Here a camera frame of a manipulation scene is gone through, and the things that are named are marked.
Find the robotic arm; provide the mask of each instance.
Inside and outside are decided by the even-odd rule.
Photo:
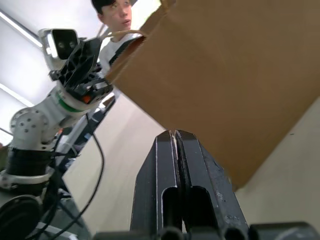
[[[64,40],[68,39],[61,38],[62,31],[40,32],[43,50],[52,53],[50,58],[54,55],[52,38],[56,42],[60,61],[50,61],[51,66],[48,64],[51,69],[59,68],[58,63],[62,66],[49,73],[56,86],[38,105],[21,109],[11,119],[13,140],[6,168],[0,173],[0,239],[6,239],[9,232],[9,239],[24,239],[36,227],[41,214],[28,209],[41,208],[41,196],[54,173],[49,164],[55,155],[53,148],[57,132],[72,126],[91,109],[96,109],[113,89],[99,75],[101,68],[97,60],[101,40],[81,41],[75,36],[74,41],[67,42],[69,47],[64,47]],[[25,217],[17,219],[17,209]],[[23,225],[23,233],[12,231]]]

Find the brown cardboard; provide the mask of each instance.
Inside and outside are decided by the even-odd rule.
[[[320,95],[319,43],[317,0],[179,0],[115,84],[243,186]]]

